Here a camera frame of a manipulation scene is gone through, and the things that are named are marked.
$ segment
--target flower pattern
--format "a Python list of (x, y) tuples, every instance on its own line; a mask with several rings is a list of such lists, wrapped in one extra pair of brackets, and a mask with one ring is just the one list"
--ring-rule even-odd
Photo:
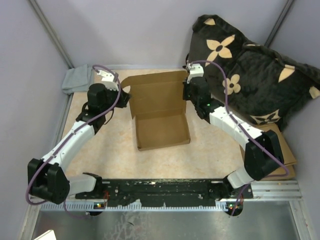
[(316, 99), (317, 97), (320, 96), (320, 91), (315, 86), (310, 87), (309, 93), (313, 99)]
[(261, 125), (276, 123), (280, 120), (279, 109), (264, 116), (250, 116), (250, 117), (252, 117), (256, 121), (256, 124), (261, 124)]
[[(238, 84), (239, 80), (240, 80), (239, 74), (234, 74), (231, 77), (231, 79), (229, 78), (226, 79), (226, 82), (228, 84), (228, 87), (227, 87), (228, 95), (231, 95), (233, 92), (235, 92), (236, 94), (240, 92), (241, 86), (240, 84)], [(226, 83), (224, 80), (222, 81), (222, 85), (224, 86), (224, 88), (226, 88)]]
[(296, 70), (295, 66), (285, 64), (284, 68), (282, 69), (282, 71), (280, 73), (278, 83), (280, 83), (283, 80), (285, 80), (286, 78), (288, 78), (291, 74), (293, 74), (295, 72), (295, 70)]
[(248, 47), (258, 47), (258, 46), (260, 46), (260, 45), (259, 45), (259, 44), (249, 43), (249, 44), (247, 44), (246, 46), (248, 46)]
[(204, 24), (213, 26), (213, 25), (216, 25), (216, 22), (213, 18), (208, 18), (207, 20), (204, 21)]
[(229, 48), (227, 48), (227, 46), (229, 44), (231, 44), (234, 40), (235, 40), (235, 35), (228, 36), (222, 42), (207, 39), (206, 44), (207, 44), (208, 48), (210, 50), (212, 50), (212, 52), (208, 56), (207, 60), (213, 62), (218, 55), (224, 59), (231, 59), (232, 54), (231, 54), (231, 51), (229, 50)]

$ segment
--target open cardboard box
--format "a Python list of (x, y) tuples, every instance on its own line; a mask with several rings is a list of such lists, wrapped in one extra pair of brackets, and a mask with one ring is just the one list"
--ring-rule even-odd
[(186, 71), (129, 76), (121, 87), (130, 86), (131, 116), (135, 121), (139, 151), (190, 143), (183, 100)]
[[(295, 156), (293, 155), (293, 153), (291, 152), (284, 136), (282, 135), (282, 133), (280, 132), (278, 126), (275, 123), (272, 124), (266, 124), (266, 125), (256, 125), (255, 126), (258, 129), (261, 129), (265, 132), (272, 130), (276, 133), (276, 135), (278, 136), (279, 142), (280, 142), (280, 147), (282, 150), (282, 155), (283, 155), (283, 160), (284, 160), (284, 165), (288, 168), (289, 170), (289, 175), (288, 176), (281, 176), (281, 177), (267, 177), (267, 178), (263, 178), (262, 180), (265, 181), (270, 181), (270, 180), (289, 180), (292, 179), (296, 176), (295, 170), (293, 165), (295, 165), (297, 163), (297, 160), (295, 158)], [(242, 149), (242, 147), (240, 146), (240, 151), (241, 151), (241, 155), (242, 155), (242, 159), (245, 160), (245, 151)], [(277, 170), (273, 171), (271, 175), (281, 175), (281, 174), (285, 174), (285, 170), (280, 167)]]

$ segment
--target white wall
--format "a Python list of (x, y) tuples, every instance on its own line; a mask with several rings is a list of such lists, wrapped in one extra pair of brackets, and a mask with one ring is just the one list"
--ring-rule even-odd
[[(271, 47), (296, 61), (320, 68), (320, 1), (297, 0)], [(290, 122), (285, 137), (297, 158), (296, 175), (320, 237), (320, 97)]]
[(27, 164), (52, 146), (67, 67), (26, 0), (0, 7), (0, 239), (16, 240), (27, 203)]
[(38, 0), (76, 66), (177, 67), (192, 24), (218, 14), (263, 44), (286, 0)]

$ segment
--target pillow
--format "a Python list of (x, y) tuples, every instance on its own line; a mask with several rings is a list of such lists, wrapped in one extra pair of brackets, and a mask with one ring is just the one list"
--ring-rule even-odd
[[(217, 15), (202, 15), (192, 27), (188, 62), (209, 60), (227, 76), (228, 104), (250, 123), (276, 123), (283, 130), (293, 113), (320, 96), (320, 70), (256, 44)], [(203, 63), (211, 93), (224, 102), (219, 69)]]

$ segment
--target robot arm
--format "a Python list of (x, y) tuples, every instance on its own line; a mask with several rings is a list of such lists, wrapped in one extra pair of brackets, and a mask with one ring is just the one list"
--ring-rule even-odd
[(244, 166), (230, 173), (224, 179), (225, 184), (237, 189), (253, 181), (259, 181), (279, 168), (279, 164), (253, 143), (238, 125), (242, 125), (252, 139), (283, 164), (284, 158), (277, 134), (272, 130), (264, 132), (232, 115), (232, 112), (227, 113), (220, 101), (211, 98), (209, 84), (203, 77), (203, 67), (200, 64), (188, 64), (187, 69), (189, 76), (183, 82), (183, 99), (191, 101), (201, 119), (226, 132), (245, 152)]
[[(235, 124), (231, 113), (226, 112), (223, 104), (211, 98), (209, 85), (203, 77), (203, 68), (199, 64), (194, 64), (189, 68), (189, 72), (188, 79), (183, 83), (183, 99), (193, 103), (201, 119), (228, 133), (245, 150), (244, 166), (231, 172), (223, 179), (221, 187), (225, 192), (224, 196), (231, 196), (234, 189), (253, 181), (259, 181), (276, 170), (279, 165), (239, 130), (238, 124), (241, 124), (255, 141), (283, 163), (277, 135), (273, 131), (263, 132), (233, 116), (238, 121)], [(67, 178), (65, 175), (68, 166), (79, 150), (98, 133), (106, 122), (106, 116), (102, 115), (87, 125), (85, 123), (109, 109), (119, 93), (118, 85), (111, 74), (100, 71), (100, 75), (103, 76), (102, 82), (104, 84), (95, 83), (90, 86), (87, 92), (88, 102), (83, 106), (82, 112), (76, 118), (69, 133), (48, 154), (41, 159), (34, 158), (29, 162), (27, 167), (28, 182), (30, 183), (34, 178), (28, 191), (29, 194), (60, 204), (71, 195), (86, 193), (91, 196), (99, 196), (103, 191), (100, 176), (83, 173)], [(129, 98), (130, 96), (121, 90), (116, 107), (126, 107)], [(35, 176), (38, 169), (42, 167), (43, 169)]]
[[(65, 172), (79, 150), (98, 133), (106, 121), (106, 116), (102, 115), (87, 125), (86, 122), (110, 108), (117, 98), (119, 88), (113, 76), (107, 75), (102, 82), (104, 84), (95, 83), (90, 86), (87, 92), (88, 102), (65, 137), (41, 159), (34, 158), (29, 162), (27, 169), (30, 183), (36, 171), (49, 161), (33, 181), (29, 190), (31, 195), (60, 204), (68, 196), (95, 190), (96, 182), (100, 181), (101, 177), (83, 173), (67, 178)], [(121, 90), (116, 107), (124, 108), (129, 98), (130, 96)]]

